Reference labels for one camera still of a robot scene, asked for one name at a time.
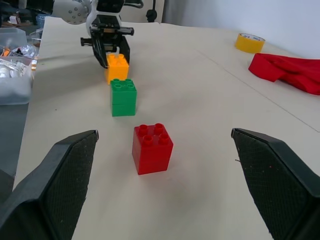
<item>white table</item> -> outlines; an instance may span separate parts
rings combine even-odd
[[[55,142],[98,129],[74,240],[271,240],[234,161],[231,130],[282,139],[320,174],[319,99],[251,74],[253,55],[234,48],[236,32],[126,26],[135,28],[129,75],[137,114],[113,118],[104,69],[80,46],[84,26],[46,19],[15,185]],[[269,44],[264,52],[290,56]],[[175,144],[169,169],[138,176],[134,126],[158,122]]]

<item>green lego block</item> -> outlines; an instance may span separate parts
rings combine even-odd
[[[136,115],[135,104],[117,104],[111,105],[112,117],[124,117]]]
[[[136,105],[137,89],[131,79],[111,81],[110,102],[112,105]]]

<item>stacked lego blocks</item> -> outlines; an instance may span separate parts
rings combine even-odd
[[[113,117],[136,115],[137,89],[128,79],[129,64],[124,55],[109,54],[105,79],[110,86],[110,107]],[[168,169],[174,144],[161,123],[134,128],[132,156],[139,175]]]
[[[137,89],[131,79],[114,79],[110,87],[110,106],[113,117],[136,115]]]

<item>yellow tape roll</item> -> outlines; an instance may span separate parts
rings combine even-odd
[[[235,47],[243,52],[250,54],[260,53],[266,40],[261,37],[240,33],[235,42]]]

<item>red fabric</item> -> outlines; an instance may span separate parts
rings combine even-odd
[[[271,82],[283,80],[302,91],[320,95],[320,59],[257,53],[249,71],[259,78]]]

